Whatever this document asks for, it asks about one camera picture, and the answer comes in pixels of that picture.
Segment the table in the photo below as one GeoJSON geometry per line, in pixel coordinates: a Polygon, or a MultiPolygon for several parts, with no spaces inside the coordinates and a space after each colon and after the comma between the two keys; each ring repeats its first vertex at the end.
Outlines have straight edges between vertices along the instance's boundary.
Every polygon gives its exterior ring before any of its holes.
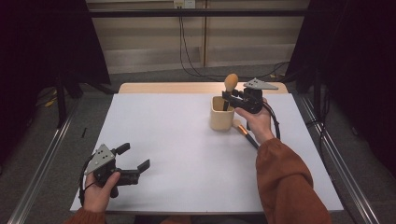
{"type": "MultiPolygon", "coordinates": [[[[294,99],[282,83],[264,91],[292,146],[314,177],[315,191],[331,211],[342,210],[294,99]]],[[[209,128],[210,99],[223,83],[126,83],[113,98],[96,148],[131,144],[117,166],[151,160],[137,186],[119,187],[107,211],[144,215],[262,213],[256,184],[256,149],[237,130],[209,128]]],[[[243,83],[236,89],[242,90],[243,83]]],[[[79,209],[75,199],[71,210],[79,209]]]]}

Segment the cup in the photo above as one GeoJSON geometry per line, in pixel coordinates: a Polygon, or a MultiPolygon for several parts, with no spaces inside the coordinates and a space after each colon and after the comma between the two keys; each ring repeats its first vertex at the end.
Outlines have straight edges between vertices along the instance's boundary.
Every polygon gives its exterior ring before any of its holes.
{"type": "Polygon", "coordinates": [[[215,131],[226,132],[233,126],[234,108],[228,106],[227,111],[223,111],[224,99],[221,96],[214,96],[211,101],[210,128],[215,131]]]}

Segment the forearm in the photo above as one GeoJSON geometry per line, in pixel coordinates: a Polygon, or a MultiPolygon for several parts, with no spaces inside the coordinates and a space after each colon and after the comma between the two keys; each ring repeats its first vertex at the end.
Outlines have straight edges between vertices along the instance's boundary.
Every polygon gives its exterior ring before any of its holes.
{"type": "Polygon", "coordinates": [[[64,224],[79,224],[79,223],[105,224],[106,223],[105,213],[94,213],[84,210],[83,208],[80,208],[72,217],[70,217],[64,222],[64,224]]]}
{"type": "Polygon", "coordinates": [[[308,168],[278,139],[260,146],[256,168],[262,207],[269,224],[331,223],[326,207],[313,190],[308,168]]]}

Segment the carpeted floor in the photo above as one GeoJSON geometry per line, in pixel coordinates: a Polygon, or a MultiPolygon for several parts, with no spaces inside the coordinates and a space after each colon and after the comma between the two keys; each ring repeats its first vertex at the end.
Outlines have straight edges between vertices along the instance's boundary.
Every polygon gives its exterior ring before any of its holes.
{"type": "MultiPolygon", "coordinates": [[[[273,69],[273,66],[254,65],[197,70],[204,75],[223,76],[213,77],[218,81],[222,81],[230,73],[238,74],[241,81],[248,81],[250,77],[261,77],[262,80],[275,81],[275,78],[262,77],[271,73],[273,69]]],[[[285,67],[282,67],[277,70],[277,73],[282,74],[284,71],[285,67]]],[[[188,75],[183,70],[119,74],[111,75],[110,78],[112,85],[109,88],[116,91],[125,82],[213,81],[205,77],[188,75]]],[[[288,83],[287,87],[289,92],[294,94],[303,118],[309,121],[301,103],[302,95],[297,94],[293,82],[288,83]]],[[[111,95],[105,95],[90,86],[81,85],[81,88],[84,90],[84,95],[80,100],[67,97],[66,102],[69,108],[73,104],[78,104],[76,114],[70,122],[64,140],[54,155],[52,163],[49,164],[44,182],[37,195],[34,195],[35,200],[28,209],[29,211],[24,219],[25,223],[62,223],[63,220],[72,216],[69,208],[78,189],[77,182],[81,166],[92,152],[112,100],[111,95]]],[[[312,95],[312,91],[304,94],[308,98],[312,98],[312,95]]],[[[39,106],[31,126],[21,138],[13,154],[3,165],[3,173],[0,175],[0,190],[2,192],[0,195],[1,224],[7,223],[10,219],[22,194],[35,175],[41,159],[45,156],[52,137],[55,135],[57,125],[56,103],[50,107],[44,107],[40,104],[48,98],[47,95],[38,100],[39,106]]],[[[337,107],[336,102],[331,101],[330,112],[326,120],[326,128],[332,136],[332,140],[337,145],[347,167],[373,207],[380,223],[393,223],[396,220],[396,214],[394,213],[396,181],[394,177],[373,156],[364,139],[352,132],[353,126],[337,107]]],[[[317,144],[318,134],[313,127],[308,127],[308,129],[317,144]]],[[[350,196],[346,185],[326,151],[324,151],[324,158],[329,173],[334,178],[333,183],[339,189],[339,195],[345,201],[346,207],[349,208],[357,223],[364,223],[359,208],[350,196]]],[[[333,223],[353,223],[347,211],[333,213],[332,219],[333,223]]],[[[134,223],[134,216],[110,215],[108,216],[108,223],[134,223]]]]}

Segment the human arm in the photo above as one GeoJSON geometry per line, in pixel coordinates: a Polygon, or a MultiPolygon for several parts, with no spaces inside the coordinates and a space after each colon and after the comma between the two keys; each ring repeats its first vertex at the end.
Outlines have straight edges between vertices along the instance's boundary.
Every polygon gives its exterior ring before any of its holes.
{"type": "Polygon", "coordinates": [[[116,186],[119,179],[120,173],[115,172],[101,188],[94,184],[96,179],[93,174],[87,175],[84,205],[78,209],[74,216],[67,219],[64,224],[106,223],[105,211],[110,199],[110,191],[116,186]]]}
{"type": "Polygon", "coordinates": [[[313,179],[303,160],[274,138],[271,117],[236,108],[253,131],[260,147],[256,159],[257,183],[269,224],[331,223],[329,212],[313,190],[313,179]]]}

